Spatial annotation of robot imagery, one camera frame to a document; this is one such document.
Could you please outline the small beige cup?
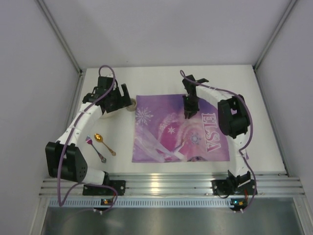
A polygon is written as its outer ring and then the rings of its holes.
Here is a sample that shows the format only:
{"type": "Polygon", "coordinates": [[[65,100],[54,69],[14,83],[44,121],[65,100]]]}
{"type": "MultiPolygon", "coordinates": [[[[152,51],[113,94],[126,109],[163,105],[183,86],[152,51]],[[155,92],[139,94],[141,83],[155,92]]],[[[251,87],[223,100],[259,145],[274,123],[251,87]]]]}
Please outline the small beige cup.
{"type": "Polygon", "coordinates": [[[131,98],[131,105],[126,107],[127,111],[129,112],[134,112],[136,110],[137,107],[137,101],[134,98],[131,98]]]}

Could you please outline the cream round plate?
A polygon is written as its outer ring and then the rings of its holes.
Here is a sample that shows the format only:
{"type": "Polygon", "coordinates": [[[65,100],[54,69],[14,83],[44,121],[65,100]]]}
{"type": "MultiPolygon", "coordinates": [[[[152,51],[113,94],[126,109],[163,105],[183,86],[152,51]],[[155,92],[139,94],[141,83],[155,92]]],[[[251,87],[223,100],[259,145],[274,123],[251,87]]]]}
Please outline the cream round plate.
{"type": "Polygon", "coordinates": [[[117,113],[118,113],[118,111],[113,111],[113,112],[110,112],[110,113],[105,112],[105,113],[100,117],[100,119],[111,118],[111,117],[115,116],[117,113]]]}

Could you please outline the purple Elsa placemat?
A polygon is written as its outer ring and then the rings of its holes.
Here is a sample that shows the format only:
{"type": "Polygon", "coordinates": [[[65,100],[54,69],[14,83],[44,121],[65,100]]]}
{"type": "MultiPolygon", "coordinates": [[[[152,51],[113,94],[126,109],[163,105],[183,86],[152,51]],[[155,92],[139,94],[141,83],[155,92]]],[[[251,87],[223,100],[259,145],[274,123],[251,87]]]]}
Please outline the purple Elsa placemat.
{"type": "Polygon", "coordinates": [[[199,100],[199,112],[184,117],[183,96],[138,95],[134,163],[228,162],[238,148],[218,124],[218,110],[199,100]]]}

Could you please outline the gold spoon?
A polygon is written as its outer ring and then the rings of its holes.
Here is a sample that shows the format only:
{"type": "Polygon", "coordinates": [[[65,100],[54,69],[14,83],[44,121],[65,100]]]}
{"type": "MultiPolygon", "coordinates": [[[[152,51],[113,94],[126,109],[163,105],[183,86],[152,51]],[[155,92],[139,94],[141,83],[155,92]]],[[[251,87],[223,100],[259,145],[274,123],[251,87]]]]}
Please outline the gold spoon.
{"type": "Polygon", "coordinates": [[[94,138],[97,142],[102,143],[109,150],[109,152],[111,153],[112,156],[116,155],[116,152],[114,150],[112,150],[107,144],[105,144],[103,137],[100,134],[98,134],[98,133],[94,134],[94,138]]]}

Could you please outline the iridescent purple fork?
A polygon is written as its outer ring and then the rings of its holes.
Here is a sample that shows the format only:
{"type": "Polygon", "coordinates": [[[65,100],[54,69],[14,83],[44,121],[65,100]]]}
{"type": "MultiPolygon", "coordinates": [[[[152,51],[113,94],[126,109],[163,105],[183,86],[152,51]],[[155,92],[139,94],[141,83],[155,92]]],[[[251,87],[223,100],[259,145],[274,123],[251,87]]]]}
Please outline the iridescent purple fork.
{"type": "Polygon", "coordinates": [[[86,137],[86,143],[92,146],[92,148],[95,150],[98,157],[100,158],[101,162],[105,164],[107,162],[107,159],[95,148],[90,136],[86,137]]]}

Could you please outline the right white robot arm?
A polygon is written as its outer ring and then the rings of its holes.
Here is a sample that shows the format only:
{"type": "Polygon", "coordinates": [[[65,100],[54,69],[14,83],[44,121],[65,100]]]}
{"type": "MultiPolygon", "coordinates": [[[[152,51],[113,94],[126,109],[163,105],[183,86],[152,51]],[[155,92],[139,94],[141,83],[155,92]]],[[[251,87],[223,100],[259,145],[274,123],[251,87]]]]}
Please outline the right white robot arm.
{"type": "Polygon", "coordinates": [[[246,165],[246,148],[253,135],[253,123],[242,95],[215,88],[205,78],[196,80],[185,75],[182,83],[187,94],[183,96],[184,116],[190,119],[199,111],[199,100],[205,100],[217,109],[216,121],[219,130],[227,139],[229,170],[227,181],[234,189],[251,181],[251,170],[246,165]]]}

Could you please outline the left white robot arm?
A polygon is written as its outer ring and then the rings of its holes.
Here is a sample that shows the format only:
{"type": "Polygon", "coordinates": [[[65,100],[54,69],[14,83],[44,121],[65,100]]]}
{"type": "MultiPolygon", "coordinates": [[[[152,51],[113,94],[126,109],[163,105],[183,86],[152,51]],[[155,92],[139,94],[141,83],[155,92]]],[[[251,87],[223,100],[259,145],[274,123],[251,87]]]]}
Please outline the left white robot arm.
{"type": "Polygon", "coordinates": [[[55,141],[45,147],[48,173],[77,183],[103,185],[108,173],[94,169],[87,163],[81,147],[95,123],[104,115],[132,104],[126,84],[118,85],[112,77],[98,77],[97,86],[84,96],[80,109],[67,128],[55,141]]]}

